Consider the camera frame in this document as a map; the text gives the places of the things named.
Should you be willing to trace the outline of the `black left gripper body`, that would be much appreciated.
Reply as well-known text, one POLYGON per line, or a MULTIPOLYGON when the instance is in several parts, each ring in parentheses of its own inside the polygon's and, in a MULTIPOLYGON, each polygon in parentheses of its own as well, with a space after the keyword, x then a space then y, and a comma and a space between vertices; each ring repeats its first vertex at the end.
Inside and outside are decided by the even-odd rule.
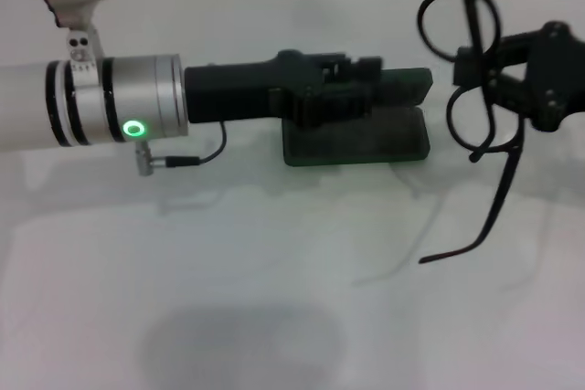
POLYGON ((191 123, 279 118, 320 126, 330 121, 322 71, 296 50, 262 62, 189 67, 184 86, 191 123))

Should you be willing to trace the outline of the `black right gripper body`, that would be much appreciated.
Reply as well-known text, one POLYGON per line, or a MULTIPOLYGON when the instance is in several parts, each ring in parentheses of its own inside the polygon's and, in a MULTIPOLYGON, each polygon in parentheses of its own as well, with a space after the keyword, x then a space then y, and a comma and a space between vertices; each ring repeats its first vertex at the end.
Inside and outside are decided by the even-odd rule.
POLYGON ((526 63, 530 120, 554 132, 568 116, 584 111, 584 42, 563 22, 547 22, 537 33, 526 63))

